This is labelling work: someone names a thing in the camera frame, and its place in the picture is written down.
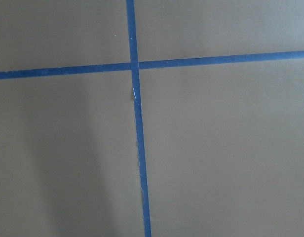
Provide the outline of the blue tape strip right lengthwise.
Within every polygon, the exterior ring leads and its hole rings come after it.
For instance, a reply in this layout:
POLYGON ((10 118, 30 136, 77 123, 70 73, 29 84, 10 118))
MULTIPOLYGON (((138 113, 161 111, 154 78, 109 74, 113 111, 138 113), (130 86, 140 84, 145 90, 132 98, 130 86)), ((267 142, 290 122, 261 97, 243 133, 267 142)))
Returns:
POLYGON ((128 34, 129 34, 132 88, 134 95, 134 114, 135 114, 135 124, 136 124, 137 147, 138 147, 140 187, 142 191, 144 235, 146 237, 151 237, 152 229, 151 229, 151 218, 150 218, 149 191, 148 191, 144 129, 143 129, 143 118, 142 118, 135 6, 133 0, 126 1, 126 10, 127 10, 128 34))

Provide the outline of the blue tape strip right crosswise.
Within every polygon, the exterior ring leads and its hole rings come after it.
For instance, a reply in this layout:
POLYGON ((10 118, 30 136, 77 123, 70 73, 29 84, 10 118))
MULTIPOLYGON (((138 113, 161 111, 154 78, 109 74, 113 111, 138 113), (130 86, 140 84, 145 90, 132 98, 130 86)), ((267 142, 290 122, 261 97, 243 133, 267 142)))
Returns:
MULTIPOLYGON (((303 59, 303 58, 304 58, 304 51, 289 51, 289 52, 214 56, 214 57, 202 57, 202 58, 142 61, 138 63, 138 67, 139 69, 143 70, 143 69, 230 64, 230 63, 242 63, 242 62, 290 60, 290 59, 303 59)), ((87 66, 73 66, 73 67, 28 69, 28 70, 0 72, 0 80, 77 75, 77 74, 102 73, 102 72, 118 72, 118 71, 130 71, 130 70, 131 70, 130 62, 87 65, 87 66)))

